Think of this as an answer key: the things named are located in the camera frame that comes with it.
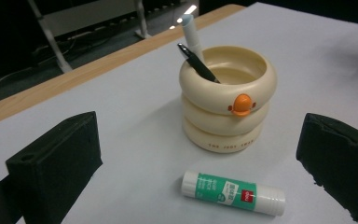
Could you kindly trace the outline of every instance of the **red logo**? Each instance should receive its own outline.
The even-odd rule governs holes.
[[[241,194],[241,201],[252,203],[254,198],[254,193],[250,190],[243,189]]]

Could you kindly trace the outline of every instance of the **duck pen holder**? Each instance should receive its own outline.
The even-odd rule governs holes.
[[[199,147],[230,153],[246,149],[260,135],[277,86],[272,64],[240,47],[219,46],[203,51],[205,65],[220,83],[202,78],[182,64],[183,127]]]

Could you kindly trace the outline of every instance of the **white glue stick cap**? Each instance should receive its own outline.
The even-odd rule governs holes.
[[[186,171],[182,181],[182,194],[194,198],[196,195],[196,186],[199,173]]]
[[[255,212],[280,217],[284,212],[284,204],[285,197],[282,190],[269,186],[257,185]]]

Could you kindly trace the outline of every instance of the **green label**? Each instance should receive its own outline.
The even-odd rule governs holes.
[[[254,183],[199,174],[195,196],[208,202],[254,210],[256,195]]]

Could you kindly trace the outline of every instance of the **white tabletop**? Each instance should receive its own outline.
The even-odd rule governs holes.
[[[200,30],[204,48],[253,49],[274,64],[278,88],[259,138],[234,154],[192,144],[182,129],[174,41],[44,103],[0,121],[5,160],[62,120],[96,111],[103,166],[63,223],[353,223],[296,160],[306,113],[358,129],[358,24],[255,4]],[[286,209],[271,217],[180,194],[194,170],[282,188]]]

